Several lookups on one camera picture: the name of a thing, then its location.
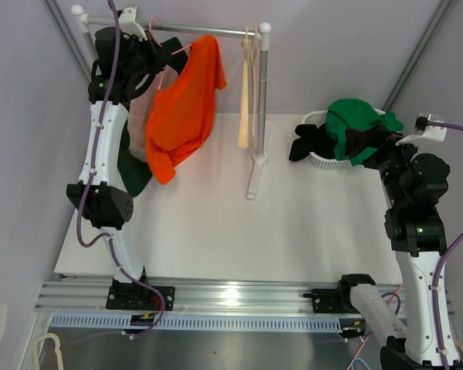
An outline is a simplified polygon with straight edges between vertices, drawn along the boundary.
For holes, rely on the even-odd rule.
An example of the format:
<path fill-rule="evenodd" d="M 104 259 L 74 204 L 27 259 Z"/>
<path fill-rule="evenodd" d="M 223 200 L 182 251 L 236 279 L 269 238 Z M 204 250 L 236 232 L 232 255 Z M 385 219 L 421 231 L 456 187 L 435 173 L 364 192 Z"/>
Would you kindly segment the pink wire hanger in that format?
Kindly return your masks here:
<path fill-rule="evenodd" d="M 146 80 L 143 83 L 143 92 L 145 92 L 154 82 L 160 72 L 165 72 L 168 67 L 171 72 L 175 72 L 180 77 L 189 56 L 187 54 L 188 46 L 183 47 L 177 37 L 168 39 L 166 42 L 159 42 L 154 36 L 154 20 L 161 19 L 152 15 L 148 23 L 148 40 L 147 40 L 147 61 L 144 63 L 144 73 Z"/>

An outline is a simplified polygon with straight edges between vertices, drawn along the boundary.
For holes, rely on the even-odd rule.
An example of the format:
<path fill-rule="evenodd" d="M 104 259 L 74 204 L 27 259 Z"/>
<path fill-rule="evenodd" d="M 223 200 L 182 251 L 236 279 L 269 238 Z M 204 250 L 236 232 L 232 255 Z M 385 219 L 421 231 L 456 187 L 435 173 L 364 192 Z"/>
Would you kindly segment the black t shirt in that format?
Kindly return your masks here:
<path fill-rule="evenodd" d="M 335 158 L 334 141 L 327 135 L 326 126 L 323 124 L 301 124 L 295 128 L 298 136 L 293 142 L 289 153 L 291 162 L 299 162 L 307 158 L 310 153 L 315 153 L 326 160 Z"/>

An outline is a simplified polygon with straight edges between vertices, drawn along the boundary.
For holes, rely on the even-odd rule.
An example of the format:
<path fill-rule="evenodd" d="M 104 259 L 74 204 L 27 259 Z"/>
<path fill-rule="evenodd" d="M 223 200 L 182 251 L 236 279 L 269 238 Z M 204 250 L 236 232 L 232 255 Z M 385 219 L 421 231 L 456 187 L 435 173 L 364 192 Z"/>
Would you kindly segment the orange t shirt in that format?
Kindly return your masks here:
<path fill-rule="evenodd" d="M 216 92 L 226 86 L 218 40 L 205 35 L 194 41 L 182 73 L 157 91 L 145 128 L 147 163 L 160 184 L 172 181 L 176 167 L 209 137 Z"/>

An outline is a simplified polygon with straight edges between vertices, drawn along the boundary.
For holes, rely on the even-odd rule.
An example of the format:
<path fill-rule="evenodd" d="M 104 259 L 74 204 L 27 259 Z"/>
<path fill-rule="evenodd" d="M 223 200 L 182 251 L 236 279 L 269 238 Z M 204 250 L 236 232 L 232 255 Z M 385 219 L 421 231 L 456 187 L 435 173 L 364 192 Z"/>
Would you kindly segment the beige plastic hanger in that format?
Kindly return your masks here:
<path fill-rule="evenodd" d="M 250 132 L 250 147 L 257 146 L 257 130 L 258 130 L 258 109 L 259 109 L 259 24 L 254 24 L 254 39 L 250 44 L 249 62 L 252 82 L 252 124 Z"/>
<path fill-rule="evenodd" d="M 248 113 L 248 71 L 249 71 L 249 37 L 248 27 L 245 28 L 245 38 L 242 43 L 243 60 L 242 60 L 242 85 L 240 99 L 240 120 L 238 131 L 238 147 L 241 149 L 248 148 L 249 135 L 249 113 Z"/>

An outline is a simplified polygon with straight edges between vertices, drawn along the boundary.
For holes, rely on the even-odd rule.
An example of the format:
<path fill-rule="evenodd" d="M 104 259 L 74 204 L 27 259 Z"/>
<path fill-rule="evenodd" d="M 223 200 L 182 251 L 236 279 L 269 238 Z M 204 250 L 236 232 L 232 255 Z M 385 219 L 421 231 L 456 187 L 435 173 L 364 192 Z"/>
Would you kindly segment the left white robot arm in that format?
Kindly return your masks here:
<path fill-rule="evenodd" d="M 150 87 L 163 70 L 168 54 L 152 41 L 106 27 L 95 34 L 97 59 L 88 85 L 90 137 L 85 164 L 66 195 L 77 209 L 79 244 L 106 243 L 114 264 L 108 302 L 125 300 L 132 308 L 146 307 L 156 294 L 147 284 L 144 266 L 129 239 L 126 224 L 133 214 L 133 194 L 116 182 L 119 152 L 128 135 L 132 100 Z"/>

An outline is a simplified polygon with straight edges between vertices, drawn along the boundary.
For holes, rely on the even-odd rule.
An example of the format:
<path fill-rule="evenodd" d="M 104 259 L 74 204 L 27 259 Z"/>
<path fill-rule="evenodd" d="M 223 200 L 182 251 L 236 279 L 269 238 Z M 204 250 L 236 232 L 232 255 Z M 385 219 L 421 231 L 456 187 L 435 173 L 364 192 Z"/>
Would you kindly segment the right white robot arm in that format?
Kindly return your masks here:
<path fill-rule="evenodd" d="M 375 151 L 363 166 L 379 172 L 390 204 L 384 226 L 403 280 L 407 319 L 401 321 L 370 283 L 340 288 L 336 304 L 362 314 L 380 343 L 383 369 L 463 369 L 444 286 L 452 248 L 437 210 L 450 167 L 434 154 L 418 153 L 385 126 L 346 130 L 347 157 L 366 148 Z"/>

